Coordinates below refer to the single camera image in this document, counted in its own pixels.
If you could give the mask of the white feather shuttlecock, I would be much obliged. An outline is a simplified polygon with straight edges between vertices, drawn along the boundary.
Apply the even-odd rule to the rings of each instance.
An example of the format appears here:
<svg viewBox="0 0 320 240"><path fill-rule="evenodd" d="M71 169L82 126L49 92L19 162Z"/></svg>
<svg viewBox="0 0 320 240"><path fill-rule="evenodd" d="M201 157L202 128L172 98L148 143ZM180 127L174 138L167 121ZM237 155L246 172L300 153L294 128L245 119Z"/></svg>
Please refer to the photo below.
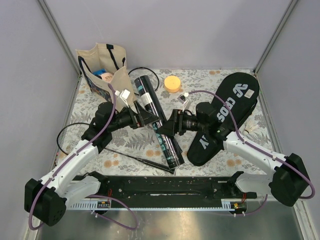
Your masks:
<svg viewBox="0 0 320 240"><path fill-rule="evenodd" d="M256 124L252 119L249 119L246 123L245 123L245 127L242 131L242 133L247 136L250 133L254 132L255 130L257 130L259 128L259 125Z"/></svg>

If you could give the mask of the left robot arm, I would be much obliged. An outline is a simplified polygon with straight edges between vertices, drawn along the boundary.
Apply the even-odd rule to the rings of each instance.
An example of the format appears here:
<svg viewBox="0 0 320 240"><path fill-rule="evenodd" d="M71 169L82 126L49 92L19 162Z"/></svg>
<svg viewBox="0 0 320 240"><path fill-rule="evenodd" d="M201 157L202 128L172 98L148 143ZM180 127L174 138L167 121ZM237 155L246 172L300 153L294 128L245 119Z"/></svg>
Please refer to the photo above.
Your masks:
<svg viewBox="0 0 320 240"><path fill-rule="evenodd" d="M54 226L66 210L84 198L107 195L109 186L103 177L94 174L77 183L71 183L80 170L97 157L111 142L112 133L125 127L137 129L158 121L160 118L145 110L137 101L135 110L123 107L116 112L112 102L101 103L88 129L67 157L41 179L31 178L24 187L24 210L29 213L28 224L36 230L32 217L47 226Z"/></svg>

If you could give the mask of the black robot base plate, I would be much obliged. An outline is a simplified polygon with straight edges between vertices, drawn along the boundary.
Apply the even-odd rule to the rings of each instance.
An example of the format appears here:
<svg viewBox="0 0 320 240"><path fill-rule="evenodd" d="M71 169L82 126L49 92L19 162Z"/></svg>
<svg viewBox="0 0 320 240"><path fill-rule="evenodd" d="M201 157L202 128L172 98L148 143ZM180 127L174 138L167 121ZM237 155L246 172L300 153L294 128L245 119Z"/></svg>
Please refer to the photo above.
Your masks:
<svg viewBox="0 0 320 240"><path fill-rule="evenodd" d="M203 176L117 176L91 172L102 181L98 194L111 196L111 210L123 210L123 202L135 211L143 210L218 210L229 209L232 202L256 199L244 193L232 177Z"/></svg>

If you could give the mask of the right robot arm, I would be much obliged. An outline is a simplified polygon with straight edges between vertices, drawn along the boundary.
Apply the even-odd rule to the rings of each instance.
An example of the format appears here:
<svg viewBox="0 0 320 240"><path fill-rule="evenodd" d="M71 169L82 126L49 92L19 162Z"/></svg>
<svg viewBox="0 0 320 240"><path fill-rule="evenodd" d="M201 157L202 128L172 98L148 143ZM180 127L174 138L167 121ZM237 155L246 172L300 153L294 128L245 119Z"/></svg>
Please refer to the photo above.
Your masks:
<svg viewBox="0 0 320 240"><path fill-rule="evenodd" d="M207 143L206 149L225 150L239 155L259 167L264 174L237 172L228 184L228 194L239 198L244 193L272 195L281 204L292 207L311 181L300 156L268 150L257 143L245 139L231 127L218 121L216 109L209 102L196 105L196 113L189 115L181 109L174 109L172 114L156 132L173 137L187 131L203 132Z"/></svg>

